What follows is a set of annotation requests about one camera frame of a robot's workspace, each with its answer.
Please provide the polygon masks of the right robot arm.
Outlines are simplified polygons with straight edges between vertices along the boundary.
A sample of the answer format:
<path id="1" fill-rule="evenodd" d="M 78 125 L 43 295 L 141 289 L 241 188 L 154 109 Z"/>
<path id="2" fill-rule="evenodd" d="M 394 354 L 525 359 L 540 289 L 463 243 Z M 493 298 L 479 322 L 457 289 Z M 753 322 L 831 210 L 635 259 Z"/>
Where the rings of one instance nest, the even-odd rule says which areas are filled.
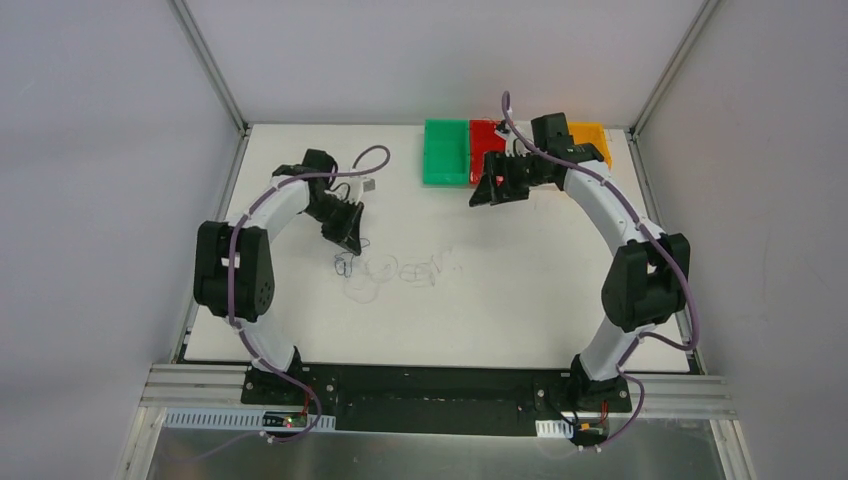
<path id="1" fill-rule="evenodd" d="M 501 150 L 483 155 L 472 207 L 529 198 L 532 188 L 553 185 L 574 200 L 601 234 L 612 263 L 601 288 L 604 318 L 589 345 L 571 364 L 567 401 L 583 410 L 618 395 L 620 367 L 638 342 L 684 309 L 690 243 L 642 217 L 618 188 L 601 151 L 574 140 L 562 113 L 537 117 L 532 135 L 511 120 L 495 128 Z"/>

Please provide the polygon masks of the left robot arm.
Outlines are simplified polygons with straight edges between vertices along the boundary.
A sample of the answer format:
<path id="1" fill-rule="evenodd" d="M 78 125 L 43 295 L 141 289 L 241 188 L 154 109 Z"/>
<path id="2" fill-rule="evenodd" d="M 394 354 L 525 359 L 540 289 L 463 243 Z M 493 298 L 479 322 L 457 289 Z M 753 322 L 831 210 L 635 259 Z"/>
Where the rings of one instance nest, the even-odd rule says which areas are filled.
<path id="1" fill-rule="evenodd" d="M 269 374 L 266 389 L 281 404 L 297 402 L 307 386 L 298 372 L 297 347 L 275 326 L 271 244 L 296 216 L 306 214 L 320 223 L 325 240 L 360 255 L 364 205 L 336 195 L 333 184 L 340 175 L 330 154 L 309 149 L 301 163 L 277 167 L 242 212 L 198 228 L 194 300 L 226 321 L 252 366 Z"/>

